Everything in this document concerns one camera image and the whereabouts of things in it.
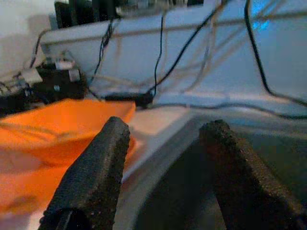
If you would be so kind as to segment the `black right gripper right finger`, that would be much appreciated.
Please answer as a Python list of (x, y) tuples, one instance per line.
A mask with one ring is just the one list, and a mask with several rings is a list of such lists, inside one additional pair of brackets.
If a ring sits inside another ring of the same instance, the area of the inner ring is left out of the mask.
[(199, 138), (227, 230), (307, 230), (307, 210), (226, 122), (204, 124)]

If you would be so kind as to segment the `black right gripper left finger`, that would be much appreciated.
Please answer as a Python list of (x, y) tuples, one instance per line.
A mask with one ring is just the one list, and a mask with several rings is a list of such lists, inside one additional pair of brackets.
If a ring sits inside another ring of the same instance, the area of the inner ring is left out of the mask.
[(64, 173), (37, 230), (112, 230), (129, 126), (112, 116)]

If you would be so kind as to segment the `orange plastic bowl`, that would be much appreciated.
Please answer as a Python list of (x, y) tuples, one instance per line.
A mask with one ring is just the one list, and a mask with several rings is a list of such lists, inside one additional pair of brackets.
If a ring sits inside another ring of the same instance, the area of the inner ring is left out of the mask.
[(44, 208), (107, 120), (128, 123), (135, 109), (133, 102), (65, 99), (1, 118), (0, 219)]

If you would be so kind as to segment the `stainless steel sink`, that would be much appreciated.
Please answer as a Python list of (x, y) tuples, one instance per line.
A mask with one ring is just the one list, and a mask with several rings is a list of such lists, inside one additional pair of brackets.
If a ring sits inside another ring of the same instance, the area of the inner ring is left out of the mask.
[(240, 113), (196, 113), (127, 173), (115, 230), (227, 230), (199, 130), (223, 120), (245, 139), (307, 210), (307, 121)]

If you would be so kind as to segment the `black power adapter brick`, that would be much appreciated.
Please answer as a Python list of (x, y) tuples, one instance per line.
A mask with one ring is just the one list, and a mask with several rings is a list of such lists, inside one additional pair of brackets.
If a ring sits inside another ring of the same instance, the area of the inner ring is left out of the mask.
[(135, 102), (136, 107), (147, 107), (153, 102), (151, 93), (138, 92), (114, 92), (103, 97), (105, 101), (130, 101)]

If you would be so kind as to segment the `black charger device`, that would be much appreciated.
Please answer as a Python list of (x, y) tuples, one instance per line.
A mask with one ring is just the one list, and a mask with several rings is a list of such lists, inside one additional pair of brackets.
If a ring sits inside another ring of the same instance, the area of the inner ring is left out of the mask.
[(66, 98), (83, 99), (86, 79), (78, 68), (38, 67), (30, 73), (37, 80), (0, 81), (0, 117), (30, 110), (35, 103), (51, 104)]

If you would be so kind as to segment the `black slatted rack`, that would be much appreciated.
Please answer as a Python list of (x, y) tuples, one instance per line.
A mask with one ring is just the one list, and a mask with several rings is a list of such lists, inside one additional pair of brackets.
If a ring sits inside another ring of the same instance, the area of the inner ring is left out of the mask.
[(55, 0), (54, 7), (59, 29), (116, 18), (119, 0)]

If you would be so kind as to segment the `clear plastic case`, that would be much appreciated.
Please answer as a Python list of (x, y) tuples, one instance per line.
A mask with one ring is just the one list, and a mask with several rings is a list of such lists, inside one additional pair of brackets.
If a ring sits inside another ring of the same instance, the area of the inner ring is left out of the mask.
[(173, 0), (121, 0), (116, 13), (121, 17), (141, 17), (165, 12), (173, 6)]

